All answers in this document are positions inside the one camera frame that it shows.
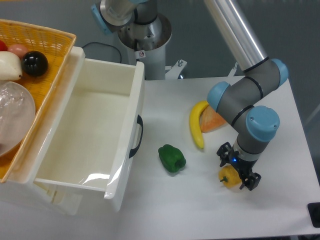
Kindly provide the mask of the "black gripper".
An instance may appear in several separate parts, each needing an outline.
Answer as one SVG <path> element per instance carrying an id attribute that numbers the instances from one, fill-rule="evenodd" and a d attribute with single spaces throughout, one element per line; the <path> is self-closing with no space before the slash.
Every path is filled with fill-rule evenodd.
<path id="1" fill-rule="evenodd" d="M 261 180 L 261 175 L 252 172 L 252 168 L 257 162 L 257 159 L 253 161 L 247 161 L 242 157 L 238 150 L 234 150 L 229 142 L 222 144 L 216 152 L 220 158 L 220 167 L 226 164 L 231 164 L 232 167 L 238 172 L 242 184 L 239 189 L 247 188 L 249 191 L 255 189 Z"/>

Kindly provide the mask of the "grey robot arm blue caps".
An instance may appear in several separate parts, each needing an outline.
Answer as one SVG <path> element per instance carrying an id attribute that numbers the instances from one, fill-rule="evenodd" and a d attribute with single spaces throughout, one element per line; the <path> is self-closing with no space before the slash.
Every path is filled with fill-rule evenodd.
<path id="1" fill-rule="evenodd" d="M 206 0 L 205 5 L 244 76 L 235 84 L 221 81 L 207 95 L 209 105 L 238 133 L 233 145 L 217 150 L 220 166 L 231 165 L 241 188 L 252 191 L 261 175 L 253 172 L 280 126 L 278 114 L 255 104 L 284 84 L 289 71 L 279 59 L 270 59 L 235 0 Z"/>

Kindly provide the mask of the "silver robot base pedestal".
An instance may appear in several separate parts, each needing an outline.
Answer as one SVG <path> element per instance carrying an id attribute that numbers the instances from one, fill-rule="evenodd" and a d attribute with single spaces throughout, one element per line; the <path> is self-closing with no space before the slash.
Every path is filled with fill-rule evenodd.
<path id="1" fill-rule="evenodd" d="M 170 21 L 158 12 L 156 0 L 100 0 L 91 13 L 105 35 L 116 33 L 127 50 L 129 63 L 144 64 L 147 80 L 163 80 Z"/>

